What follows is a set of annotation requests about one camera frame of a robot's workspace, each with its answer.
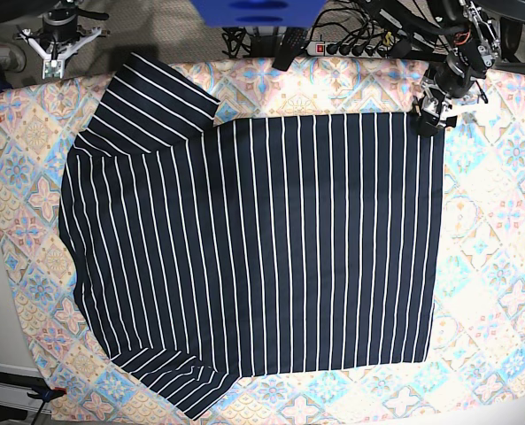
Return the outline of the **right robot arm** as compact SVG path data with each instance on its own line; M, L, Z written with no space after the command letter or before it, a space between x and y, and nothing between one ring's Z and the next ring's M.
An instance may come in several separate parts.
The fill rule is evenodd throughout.
M42 28L37 37L50 43L73 43L89 31L79 23L79 17L94 21L107 21L109 14L82 9L81 1L59 1L53 9L42 15Z

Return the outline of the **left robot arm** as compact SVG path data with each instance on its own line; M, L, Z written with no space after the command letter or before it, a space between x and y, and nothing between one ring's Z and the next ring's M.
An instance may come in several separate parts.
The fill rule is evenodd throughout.
M441 1L430 8L434 22L417 16L399 1L366 1L370 18L404 44L390 55L405 56L415 47L426 56L422 97L413 102L414 124L421 136L452 127L457 113L452 101L464 97L486 78L500 55L492 20L472 1Z

